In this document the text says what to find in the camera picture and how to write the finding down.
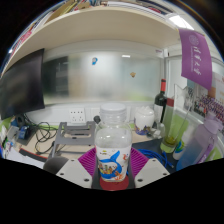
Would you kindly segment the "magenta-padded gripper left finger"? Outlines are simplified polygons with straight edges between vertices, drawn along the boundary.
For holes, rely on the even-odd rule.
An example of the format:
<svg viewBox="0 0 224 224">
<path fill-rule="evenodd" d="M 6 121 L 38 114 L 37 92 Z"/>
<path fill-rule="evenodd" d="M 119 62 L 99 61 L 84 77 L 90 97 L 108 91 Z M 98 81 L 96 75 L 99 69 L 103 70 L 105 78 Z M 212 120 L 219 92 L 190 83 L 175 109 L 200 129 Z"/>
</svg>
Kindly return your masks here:
<svg viewBox="0 0 224 224">
<path fill-rule="evenodd" d="M 92 148 L 78 159 L 68 160 L 57 172 L 57 176 L 83 188 L 99 185 L 96 149 Z"/>
</svg>

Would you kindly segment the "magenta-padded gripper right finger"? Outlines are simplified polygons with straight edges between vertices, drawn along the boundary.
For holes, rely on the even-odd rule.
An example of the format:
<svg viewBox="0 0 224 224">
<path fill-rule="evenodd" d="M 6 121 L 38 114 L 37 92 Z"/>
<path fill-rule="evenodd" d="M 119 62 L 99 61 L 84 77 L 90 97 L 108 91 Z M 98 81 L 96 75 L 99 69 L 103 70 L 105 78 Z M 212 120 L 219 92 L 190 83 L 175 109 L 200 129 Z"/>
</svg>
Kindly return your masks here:
<svg viewBox="0 0 224 224">
<path fill-rule="evenodd" d="M 131 187 L 141 188 L 168 175 L 169 172 L 158 159 L 148 159 L 137 149 L 131 149 L 128 167 Z"/>
</svg>

